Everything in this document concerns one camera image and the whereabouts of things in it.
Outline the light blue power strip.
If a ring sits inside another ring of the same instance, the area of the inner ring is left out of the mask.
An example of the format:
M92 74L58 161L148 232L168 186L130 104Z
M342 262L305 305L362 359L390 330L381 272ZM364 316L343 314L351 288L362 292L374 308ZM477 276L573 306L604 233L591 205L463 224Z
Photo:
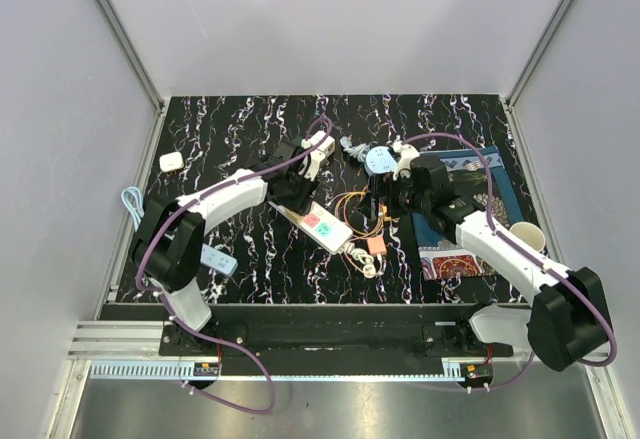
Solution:
M207 244L202 245L200 263L226 277L232 276L238 267L235 258Z

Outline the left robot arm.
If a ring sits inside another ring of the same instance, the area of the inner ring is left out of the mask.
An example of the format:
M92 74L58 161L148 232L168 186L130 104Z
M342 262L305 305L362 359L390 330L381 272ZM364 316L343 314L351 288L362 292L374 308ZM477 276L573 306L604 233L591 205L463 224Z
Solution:
M271 202L307 214L318 187L316 176L326 154L304 140L285 141L276 151L228 178L175 199L149 197L129 254L142 291L157 293L183 326L181 343L196 355L215 345L208 323L212 312L196 275L205 236L233 216Z

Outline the white cube socket adapter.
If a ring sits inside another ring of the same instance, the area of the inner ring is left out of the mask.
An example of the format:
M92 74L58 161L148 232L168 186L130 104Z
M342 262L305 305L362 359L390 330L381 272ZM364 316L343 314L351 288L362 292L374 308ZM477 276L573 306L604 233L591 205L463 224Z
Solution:
M326 157L331 157L335 151L335 139L333 137L327 137L323 139L317 150L323 153Z

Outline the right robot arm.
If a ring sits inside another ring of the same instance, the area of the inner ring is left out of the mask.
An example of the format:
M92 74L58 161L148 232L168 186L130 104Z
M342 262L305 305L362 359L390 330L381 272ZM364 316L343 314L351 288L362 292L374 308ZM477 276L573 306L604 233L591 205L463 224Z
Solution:
M482 306L454 330L454 343L466 355L488 344L532 351L561 372L608 346L617 345L599 276L587 267L572 270L535 250L504 228L490 211L491 201L459 193L444 163L410 150L390 171L369 180L374 207L385 205L394 218L422 216L435 232L477 255L507 279L528 308Z

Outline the white multicolour power strip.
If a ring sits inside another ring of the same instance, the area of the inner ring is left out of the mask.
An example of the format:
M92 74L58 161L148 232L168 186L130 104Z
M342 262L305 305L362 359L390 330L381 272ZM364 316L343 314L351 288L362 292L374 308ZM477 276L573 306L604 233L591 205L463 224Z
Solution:
M349 226L316 202L311 204L310 211L306 215L299 215L272 202L270 205L332 255L340 253L353 236Z

